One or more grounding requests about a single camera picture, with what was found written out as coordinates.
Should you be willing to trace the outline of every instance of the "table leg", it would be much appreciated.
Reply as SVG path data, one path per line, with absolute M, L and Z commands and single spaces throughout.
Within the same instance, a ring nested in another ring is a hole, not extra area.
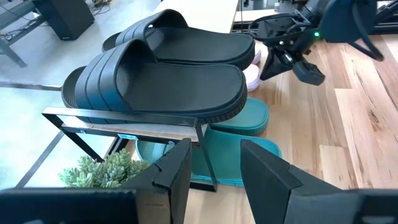
M 205 158 L 206 166 L 207 166 L 207 169 L 209 170 L 210 177 L 211 177 L 211 182 L 212 182 L 213 185 L 201 184 L 201 183 L 197 183 L 197 182 L 191 182 L 190 188 L 198 189 L 198 190 L 206 190 L 206 191 L 217 192 L 217 186 L 218 186 L 217 179 L 216 179 L 216 175 L 215 175 L 214 170 L 213 170 L 213 166 L 212 166 L 211 161 L 210 161 L 209 153 L 207 151 L 207 148 L 204 145 L 204 137 L 203 137 L 203 132 L 201 130 L 201 125 L 200 124 L 198 124 L 196 126 L 196 131 L 197 131 L 197 135 L 198 135 L 198 139 L 199 139 L 199 149 L 202 151 L 203 156 Z
M 21 68 L 26 67 L 25 62 L 16 54 L 4 40 L 0 39 L 0 50 L 7 55 L 13 62 L 17 63 Z

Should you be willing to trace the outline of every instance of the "concrete floor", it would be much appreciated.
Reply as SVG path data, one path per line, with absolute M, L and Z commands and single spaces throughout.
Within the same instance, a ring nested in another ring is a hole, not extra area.
M 50 27 L 38 27 L 12 45 L 28 66 L 19 68 L 0 55 L 0 80 L 62 85 L 72 70 L 87 65 L 101 53 L 101 44 L 107 37 L 148 16 L 159 3 L 159 0 L 115 0 L 109 12 L 97 15 L 95 23 L 70 42 L 61 41 Z M 25 23 L 21 19 L 0 32 L 18 29 Z M 58 133 L 40 113 L 47 106 L 63 106 L 63 103 L 60 92 L 56 91 L 0 88 L 0 105 L 0 189 L 5 189 L 20 181 Z M 113 140 L 89 135 L 83 139 L 102 156 Z M 76 166 L 82 155 L 84 152 L 78 146 L 63 137 L 26 186 L 62 186 L 58 173 Z

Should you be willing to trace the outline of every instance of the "cable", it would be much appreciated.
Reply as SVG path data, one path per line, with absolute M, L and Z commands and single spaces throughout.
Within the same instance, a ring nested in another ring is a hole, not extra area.
M 25 19 L 25 20 L 27 20 L 27 21 L 31 21 L 31 19 L 26 19 L 25 17 L 23 17 L 23 16 L 21 16 L 21 15 L 18 15 L 18 14 L 16 14 L 15 12 L 12 12 L 12 11 L 6 9 L 6 8 L 5 8 L 4 6 L 2 6 L 2 5 L 0 5 L 0 7 L 2 7 L 3 9 L 5 9 L 7 12 L 16 15 L 16 16 L 19 17 L 20 19 Z
M 97 15 L 101 15 L 104 13 L 107 13 L 111 10 L 111 6 L 110 4 L 113 2 L 113 0 L 101 0 L 98 1 L 94 4 L 94 6 L 90 9 L 91 13 L 93 16 L 97 16 Z M 108 10 L 106 11 L 102 11 L 104 9 L 104 7 L 107 6 Z
M 359 34 L 361 34 L 361 38 L 369 50 L 365 49 L 364 47 L 360 46 L 359 44 L 357 44 L 355 42 L 352 42 L 349 44 L 352 47 L 354 47 L 355 49 L 359 50 L 360 52 L 373 58 L 374 60 L 377 60 L 379 62 L 383 61 L 384 60 L 383 54 L 379 51 L 379 49 L 377 49 L 377 47 L 375 45 L 373 45 L 372 41 L 369 39 L 368 34 L 366 33 L 366 30 L 361 22 L 361 18 L 360 18 L 359 11 L 358 11 L 358 5 L 357 5 L 356 1 L 354 1 L 354 4 L 351 8 L 351 12 L 353 14 L 354 22 L 359 31 Z

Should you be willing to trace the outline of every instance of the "white desk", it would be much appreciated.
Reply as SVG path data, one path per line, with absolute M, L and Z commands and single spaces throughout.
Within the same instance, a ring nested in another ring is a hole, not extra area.
M 237 6 L 238 0 L 164 0 L 153 13 L 174 9 L 182 14 L 190 27 L 229 33 Z

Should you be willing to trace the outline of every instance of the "black cart frame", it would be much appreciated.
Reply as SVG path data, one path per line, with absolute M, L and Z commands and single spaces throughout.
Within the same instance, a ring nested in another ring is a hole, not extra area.
M 130 139 L 139 141 L 157 142 L 163 144 L 177 144 L 182 139 L 169 139 L 155 136 L 141 136 L 131 135 L 131 133 L 121 133 L 115 131 L 104 131 L 90 128 L 76 128 L 64 126 L 64 122 L 59 116 L 76 116 L 81 118 L 100 118 L 107 120 L 127 121 L 128 123 L 146 123 L 146 124 L 168 124 L 176 126 L 187 126 L 195 128 L 198 136 L 197 141 L 192 141 L 193 146 L 199 148 L 202 151 L 206 161 L 207 168 L 210 173 L 212 184 L 204 184 L 201 182 L 191 182 L 190 188 L 198 190 L 206 190 L 211 192 L 217 192 L 217 181 L 213 166 L 210 162 L 209 153 L 203 145 L 204 134 L 201 126 L 206 124 L 204 120 L 198 118 L 190 118 L 183 116 L 171 116 L 164 114 L 152 114 L 152 113 L 134 113 L 126 114 L 112 111 L 95 111 L 95 110 L 83 110 L 83 109 L 72 109 L 72 108 L 54 108 L 47 107 L 43 111 L 43 116 L 46 117 L 52 124 L 54 124 L 59 130 L 61 130 L 66 136 L 68 136 L 74 143 L 76 143 L 83 151 L 85 151 L 93 159 L 99 162 L 103 162 L 104 159 L 98 155 L 77 133 L 82 134 L 94 134 L 98 136 L 110 136 L 115 137 L 111 147 L 105 156 L 120 151 L 124 148 Z

